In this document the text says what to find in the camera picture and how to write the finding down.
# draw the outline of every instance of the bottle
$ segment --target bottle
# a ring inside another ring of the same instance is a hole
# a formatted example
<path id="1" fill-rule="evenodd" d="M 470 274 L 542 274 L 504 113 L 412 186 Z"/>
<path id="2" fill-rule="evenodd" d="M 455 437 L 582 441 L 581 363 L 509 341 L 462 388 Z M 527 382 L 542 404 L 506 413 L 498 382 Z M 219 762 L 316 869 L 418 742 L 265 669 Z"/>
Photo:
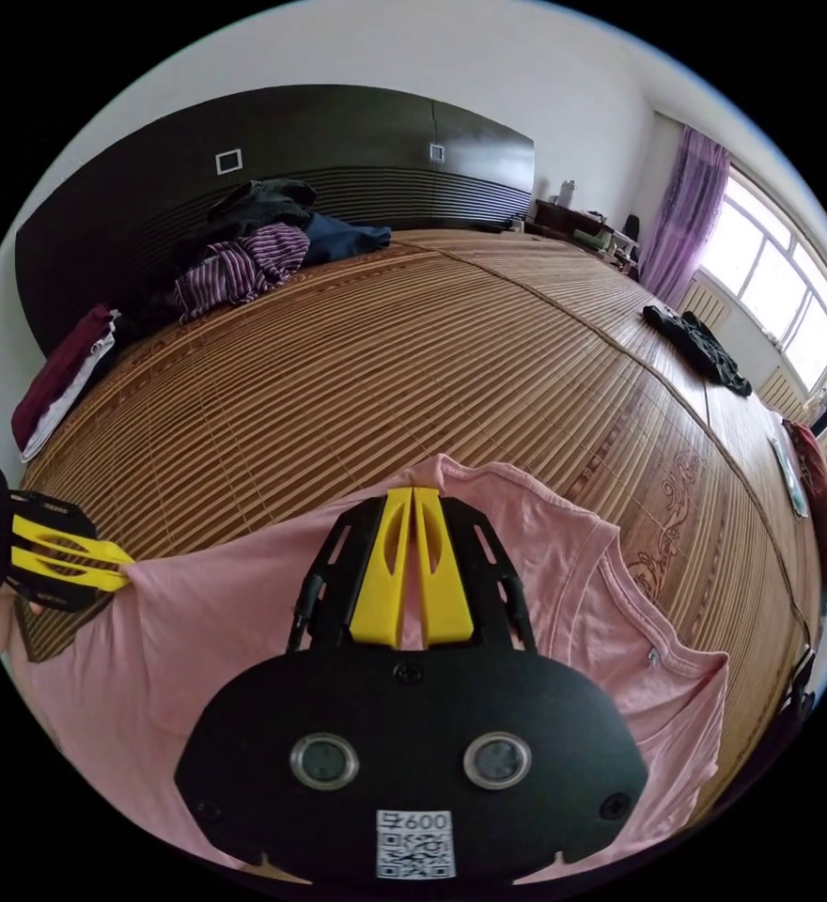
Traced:
<path id="1" fill-rule="evenodd" d="M 576 184 L 571 181 L 565 181 L 561 185 L 561 190 L 558 193 L 557 198 L 554 203 L 558 207 L 567 207 L 570 208 L 570 204 L 573 202 L 573 192 L 576 191 Z"/>

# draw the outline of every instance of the radiator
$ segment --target radiator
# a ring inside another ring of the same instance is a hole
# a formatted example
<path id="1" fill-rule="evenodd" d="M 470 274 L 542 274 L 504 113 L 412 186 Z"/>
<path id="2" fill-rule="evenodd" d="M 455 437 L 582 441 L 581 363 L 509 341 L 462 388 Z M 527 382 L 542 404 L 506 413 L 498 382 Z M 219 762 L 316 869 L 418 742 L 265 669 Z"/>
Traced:
<path id="1" fill-rule="evenodd" d="M 805 405 L 791 380 L 782 366 L 777 367 L 765 380 L 758 392 L 761 401 L 777 411 L 793 423 L 810 424 L 811 410 Z"/>
<path id="2" fill-rule="evenodd" d="M 716 333 L 719 323 L 722 323 L 730 313 L 729 307 L 708 286 L 702 282 L 693 280 L 683 300 L 679 305 L 680 313 L 695 313 L 695 315 Z"/>

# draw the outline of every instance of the striped shirt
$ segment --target striped shirt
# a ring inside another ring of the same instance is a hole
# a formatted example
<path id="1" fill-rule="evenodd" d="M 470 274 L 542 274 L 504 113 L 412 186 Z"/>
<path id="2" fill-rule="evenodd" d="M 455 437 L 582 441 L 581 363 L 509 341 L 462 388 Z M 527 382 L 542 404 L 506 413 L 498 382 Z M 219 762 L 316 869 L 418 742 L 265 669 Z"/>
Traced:
<path id="1" fill-rule="evenodd" d="M 224 303 L 253 301 L 301 267 L 310 239 L 294 225 L 273 223 L 246 238 L 210 245 L 211 255 L 176 282 L 170 303 L 184 325 Z"/>

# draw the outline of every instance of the wooden headboard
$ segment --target wooden headboard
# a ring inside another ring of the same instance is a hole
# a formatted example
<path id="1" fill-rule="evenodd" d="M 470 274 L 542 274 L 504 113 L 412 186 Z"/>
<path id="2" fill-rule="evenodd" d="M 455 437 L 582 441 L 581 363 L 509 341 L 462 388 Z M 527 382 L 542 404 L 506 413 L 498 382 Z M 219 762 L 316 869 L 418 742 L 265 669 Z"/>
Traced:
<path id="1" fill-rule="evenodd" d="M 530 138 L 414 94 L 299 85 L 227 95 L 116 142 L 41 204 L 16 237 L 23 310 L 45 354 L 94 303 L 133 312 L 176 243 L 249 179 L 303 179 L 316 210 L 352 223 L 498 225 L 526 214 L 534 169 Z"/>

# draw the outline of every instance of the woven bamboo mat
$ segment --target woven bamboo mat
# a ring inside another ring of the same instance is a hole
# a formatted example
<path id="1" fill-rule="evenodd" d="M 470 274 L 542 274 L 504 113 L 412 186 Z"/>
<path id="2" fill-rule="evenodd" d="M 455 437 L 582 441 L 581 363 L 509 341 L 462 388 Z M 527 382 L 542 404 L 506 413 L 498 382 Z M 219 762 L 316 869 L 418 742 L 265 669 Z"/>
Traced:
<path id="1" fill-rule="evenodd" d="M 24 487 L 81 505 L 136 559 L 296 516 L 445 452 L 515 464 L 621 529 L 681 640 L 731 656 L 720 770 L 777 710 L 817 624 L 818 563 L 755 398 L 706 386 L 641 320 L 647 295 L 579 249 L 406 232 L 148 343 Z M 18 616 L 45 660 L 80 618 Z"/>

